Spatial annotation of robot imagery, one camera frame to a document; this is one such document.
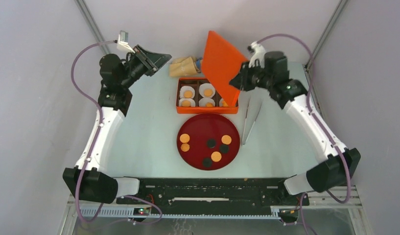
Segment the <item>orange box lid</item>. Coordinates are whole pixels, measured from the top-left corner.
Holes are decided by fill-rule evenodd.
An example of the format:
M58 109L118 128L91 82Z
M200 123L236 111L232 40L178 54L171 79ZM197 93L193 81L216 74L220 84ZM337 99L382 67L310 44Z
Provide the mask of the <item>orange box lid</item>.
M242 63L247 61L235 46L218 33L208 32L201 70L229 106L236 105L240 94L229 82L238 75Z

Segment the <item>orange cookie box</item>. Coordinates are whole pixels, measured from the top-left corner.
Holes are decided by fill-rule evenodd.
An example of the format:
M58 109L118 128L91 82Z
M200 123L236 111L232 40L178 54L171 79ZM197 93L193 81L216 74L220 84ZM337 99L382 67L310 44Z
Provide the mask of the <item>orange cookie box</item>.
M216 113L221 115L232 115L237 114L238 112L238 100L234 107L219 107L219 101L222 98L220 94L216 91L213 96L213 100L215 101L214 107L199 107L199 100L203 97L199 93L199 86L203 83L210 83L209 80L205 77L180 77L177 83L177 99L176 99L176 111L179 114L201 114L201 113ZM195 97L193 100L196 103L195 107L179 107L179 100L181 99L179 96L180 88L182 86L191 86L195 89Z

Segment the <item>dark red round plate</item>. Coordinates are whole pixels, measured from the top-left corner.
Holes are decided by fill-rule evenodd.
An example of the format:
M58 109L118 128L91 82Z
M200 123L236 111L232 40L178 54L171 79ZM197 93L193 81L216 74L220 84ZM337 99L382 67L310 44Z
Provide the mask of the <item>dark red round plate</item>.
M177 132L176 145L181 158L204 171L229 165L240 149L240 135L225 116L203 113L190 117Z

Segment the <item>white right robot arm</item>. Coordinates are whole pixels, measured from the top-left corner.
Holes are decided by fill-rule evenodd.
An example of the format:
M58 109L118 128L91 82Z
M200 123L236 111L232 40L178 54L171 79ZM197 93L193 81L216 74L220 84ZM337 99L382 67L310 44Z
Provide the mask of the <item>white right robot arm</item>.
M309 99L305 86L290 78L287 57L283 52L270 51L262 59L242 62L238 74L229 84L240 91L266 89L280 109L304 131L315 152L315 167L283 181L277 191L280 203L289 205L297 194L324 192L351 182L361 158L360 152L356 148L347 148L327 127Z

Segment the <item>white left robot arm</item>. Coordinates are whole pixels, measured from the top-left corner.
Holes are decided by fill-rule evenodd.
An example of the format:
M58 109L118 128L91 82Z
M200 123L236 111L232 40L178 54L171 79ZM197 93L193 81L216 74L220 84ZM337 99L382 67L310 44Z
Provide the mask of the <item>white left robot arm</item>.
M146 200L147 191L139 179L107 175L108 158L131 103L129 88L142 76L153 76L171 58L137 45L124 59L112 53L100 59L101 89L98 99L91 99L97 107L95 123L82 156L63 172L76 200L110 204L127 195L135 204Z

